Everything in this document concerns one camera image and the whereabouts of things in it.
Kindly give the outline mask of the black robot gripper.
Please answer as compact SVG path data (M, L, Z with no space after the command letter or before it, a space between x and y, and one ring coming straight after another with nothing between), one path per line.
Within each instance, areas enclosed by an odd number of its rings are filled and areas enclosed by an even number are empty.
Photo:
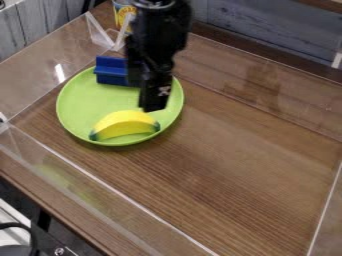
M154 112L167 106L174 55L186 48L192 8L190 0L130 0L130 3L136 16L126 38L127 83L131 87L140 86L139 107Z

